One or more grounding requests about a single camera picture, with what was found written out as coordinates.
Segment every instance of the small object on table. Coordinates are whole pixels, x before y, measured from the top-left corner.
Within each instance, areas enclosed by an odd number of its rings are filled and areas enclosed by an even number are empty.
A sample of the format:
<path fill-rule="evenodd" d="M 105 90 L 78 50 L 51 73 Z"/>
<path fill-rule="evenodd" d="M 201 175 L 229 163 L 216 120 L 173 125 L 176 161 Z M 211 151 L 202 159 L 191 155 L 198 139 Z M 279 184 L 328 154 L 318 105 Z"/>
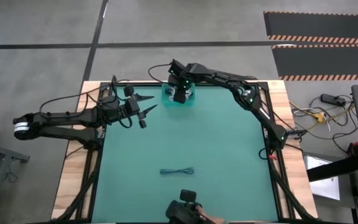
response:
<path fill-rule="evenodd" d="M 169 86 L 167 84 L 162 85 L 162 94 L 161 94 L 161 100 L 164 106 L 193 106 L 194 100 L 195 100 L 195 85 L 191 84 L 191 87 L 189 87 L 188 90 L 185 92 L 185 102 L 184 103 L 178 103 L 174 100 L 174 96 L 177 90 L 176 87 Z"/>
<path fill-rule="evenodd" d="M 160 175 L 168 175 L 174 173 L 194 174 L 194 168 L 189 167 L 186 169 L 160 169 Z"/>

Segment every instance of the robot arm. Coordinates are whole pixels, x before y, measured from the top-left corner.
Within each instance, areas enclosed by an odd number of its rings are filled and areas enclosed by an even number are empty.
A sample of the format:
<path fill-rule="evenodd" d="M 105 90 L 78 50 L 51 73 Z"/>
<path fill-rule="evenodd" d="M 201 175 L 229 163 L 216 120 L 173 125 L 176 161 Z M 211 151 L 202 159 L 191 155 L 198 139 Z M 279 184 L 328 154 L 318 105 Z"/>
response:
<path fill-rule="evenodd" d="M 184 66 L 175 59 L 171 63 L 169 73 L 168 84 L 177 89 L 173 97 L 174 101 L 184 103 L 186 90 L 190 89 L 193 83 L 206 82 L 227 88 L 233 94 L 234 100 L 262 123 L 268 132 L 270 148 L 273 150 L 283 149 L 288 137 L 287 131 L 283 126 L 275 124 L 263 108 L 258 106 L 260 98 L 245 81 L 246 77 L 210 70 L 198 63 L 189 63 Z"/>
<path fill-rule="evenodd" d="M 113 77 L 111 88 L 115 89 L 116 79 Z M 132 123 L 131 116 L 137 115 L 141 128 L 146 127 L 144 118 L 147 113 L 156 105 L 140 111 L 138 101 L 148 100 L 153 96 L 140 96 L 134 93 L 133 86 L 126 86 L 124 89 L 126 99 L 120 105 L 117 96 L 106 96 L 99 100 L 94 108 L 84 109 L 77 113 L 29 113 L 15 118 L 14 135 L 20 140 L 30 140 L 38 137 L 60 138 L 77 140 L 85 149 L 99 149 L 101 143 L 97 128 L 104 124 L 112 124 L 128 118 Z M 85 129 L 62 128 L 58 126 L 80 124 Z"/>

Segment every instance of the teal mat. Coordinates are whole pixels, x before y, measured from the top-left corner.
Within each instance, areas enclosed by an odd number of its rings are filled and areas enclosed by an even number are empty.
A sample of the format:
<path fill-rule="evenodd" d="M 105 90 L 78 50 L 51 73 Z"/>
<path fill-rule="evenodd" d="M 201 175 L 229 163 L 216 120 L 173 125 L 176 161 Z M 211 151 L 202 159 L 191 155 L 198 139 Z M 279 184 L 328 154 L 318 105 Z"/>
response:
<path fill-rule="evenodd" d="M 261 125 L 228 90 L 198 86 L 192 107 L 169 108 L 161 102 L 161 87 L 135 90 L 155 96 L 140 108 L 158 106 L 145 129 L 136 117 L 130 129 L 108 126 L 92 222 L 167 222 L 165 211 L 181 189 L 196 191 L 196 201 L 212 216 L 277 221 L 267 161 L 258 157 Z M 187 167 L 195 173 L 159 173 Z"/>

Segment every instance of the concrete floor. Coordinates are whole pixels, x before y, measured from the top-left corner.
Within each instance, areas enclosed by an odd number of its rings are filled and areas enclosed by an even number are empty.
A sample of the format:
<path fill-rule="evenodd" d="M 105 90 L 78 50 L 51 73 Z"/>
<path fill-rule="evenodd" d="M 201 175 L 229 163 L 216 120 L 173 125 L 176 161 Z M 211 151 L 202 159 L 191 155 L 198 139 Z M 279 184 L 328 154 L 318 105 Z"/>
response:
<path fill-rule="evenodd" d="M 0 44 L 91 43 L 102 0 L 0 0 Z M 358 14 L 358 0 L 110 0 L 100 43 L 165 41 L 266 40 L 263 11 Z M 41 103 L 80 90 L 89 49 L 0 50 L 0 146 L 31 155 L 26 165 L 13 164 L 19 176 L 0 194 L 0 223 L 28 223 L 50 218 L 66 141 L 40 138 L 18 141 L 12 119 L 36 112 Z M 90 80 L 149 80 L 147 69 L 171 59 L 199 62 L 216 70 L 278 79 L 270 47 L 197 47 L 98 49 Z M 165 70 L 154 71 L 166 78 Z M 321 93 L 349 94 L 354 82 L 287 82 L 292 101 L 300 106 Z M 58 101 L 46 110 L 74 110 L 76 100 Z M 309 126 L 312 120 L 298 119 Z M 336 126 L 335 131 L 352 129 Z M 329 136 L 326 127 L 315 129 Z M 343 147 L 358 133 L 339 140 Z M 331 141 L 305 136 L 306 152 L 343 157 Z M 343 201 L 316 197 L 326 221 L 351 222 L 349 189 Z"/>

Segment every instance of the camera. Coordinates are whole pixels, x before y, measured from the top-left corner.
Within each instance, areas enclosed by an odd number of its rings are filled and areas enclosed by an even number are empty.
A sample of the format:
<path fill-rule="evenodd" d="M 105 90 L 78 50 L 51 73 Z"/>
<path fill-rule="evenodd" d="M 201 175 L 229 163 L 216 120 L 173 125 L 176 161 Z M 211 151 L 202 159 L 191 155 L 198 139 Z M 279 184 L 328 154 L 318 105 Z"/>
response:
<path fill-rule="evenodd" d="M 180 200 L 185 202 L 173 200 L 165 212 L 170 224 L 214 224 L 197 211 L 197 206 L 201 207 L 201 204 L 196 202 L 196 196 L 194 191 L 181 190 Z"/>

